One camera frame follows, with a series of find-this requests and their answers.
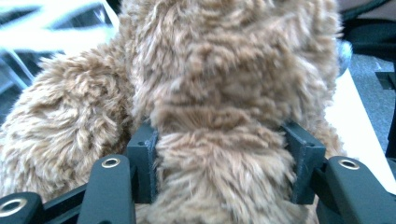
plush body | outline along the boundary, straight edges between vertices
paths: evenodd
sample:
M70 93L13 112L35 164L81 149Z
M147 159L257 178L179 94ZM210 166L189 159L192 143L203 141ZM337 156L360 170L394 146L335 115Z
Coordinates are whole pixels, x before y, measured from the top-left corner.
M333 0L125 0L107 44L43 62L0 132L0 196L80 186L149 119L159 195L139 223L314 222L288 202L299 122L340 153L325 120L338 72Z

plush toy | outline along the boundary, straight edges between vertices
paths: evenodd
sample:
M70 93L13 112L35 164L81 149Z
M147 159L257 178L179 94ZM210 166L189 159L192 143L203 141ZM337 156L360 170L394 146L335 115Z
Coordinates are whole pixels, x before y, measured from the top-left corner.
M305 223L281 124L341 153L326 121L338 73L333 0L125 0L118 34L58 55L0 132L0 196L44 201L87 182L149 119L155 203L139 223Z

fluffy fur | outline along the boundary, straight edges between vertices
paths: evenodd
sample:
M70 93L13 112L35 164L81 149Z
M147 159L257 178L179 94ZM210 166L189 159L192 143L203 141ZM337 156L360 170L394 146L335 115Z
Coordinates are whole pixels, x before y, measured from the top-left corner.
M110 43L44 61L15 104L0 194L49 200L82 185L150 119L160 193L139 223L314 222L288 202L293 159L278 129L295 120L340 153L324 118L337 32L333 0L126 0Z

plush leg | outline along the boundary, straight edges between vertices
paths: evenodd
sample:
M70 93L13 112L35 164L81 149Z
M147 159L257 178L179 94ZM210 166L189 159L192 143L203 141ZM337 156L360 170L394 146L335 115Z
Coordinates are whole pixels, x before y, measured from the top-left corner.
M97 159L123 151L134 87L110 46L43 62L1 127L0 196L50 200L86 183Z

black chair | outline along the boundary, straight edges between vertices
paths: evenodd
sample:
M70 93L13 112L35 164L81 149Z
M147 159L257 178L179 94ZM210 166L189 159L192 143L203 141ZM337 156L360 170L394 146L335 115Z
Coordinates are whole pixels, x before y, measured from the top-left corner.
M396 21L357 19L360 14L380 7L389 0L374 0L361 7L342 12L344 39L352 44L353 52L370 55L393 62L396 72ZM395 74L389 75L389 82L396 87ZM389 130L388 158L396 158L396 104Z

